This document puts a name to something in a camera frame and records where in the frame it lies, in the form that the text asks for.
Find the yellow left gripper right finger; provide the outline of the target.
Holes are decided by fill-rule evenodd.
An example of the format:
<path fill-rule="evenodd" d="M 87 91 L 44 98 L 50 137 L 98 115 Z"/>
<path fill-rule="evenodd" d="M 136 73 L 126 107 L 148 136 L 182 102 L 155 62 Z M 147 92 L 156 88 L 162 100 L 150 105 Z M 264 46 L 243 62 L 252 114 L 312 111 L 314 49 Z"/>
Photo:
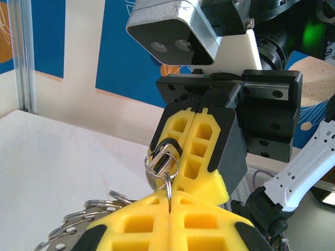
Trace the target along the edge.
<path fill-rule="evenodd" d="M 182 191 L 172 192 L 170 250 L 272 250 L 253 224 Z"/>

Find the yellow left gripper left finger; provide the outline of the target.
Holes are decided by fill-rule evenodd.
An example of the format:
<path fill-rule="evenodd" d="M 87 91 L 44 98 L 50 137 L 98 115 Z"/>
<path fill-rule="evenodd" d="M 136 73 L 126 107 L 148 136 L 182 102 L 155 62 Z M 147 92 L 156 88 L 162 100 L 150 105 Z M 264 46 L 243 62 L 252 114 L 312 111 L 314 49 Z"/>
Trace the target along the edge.
<path fill-rule="evenodd" d="M 72 250 L 169 250 L 169 206 L 155 192 L 89 225 Z"/>

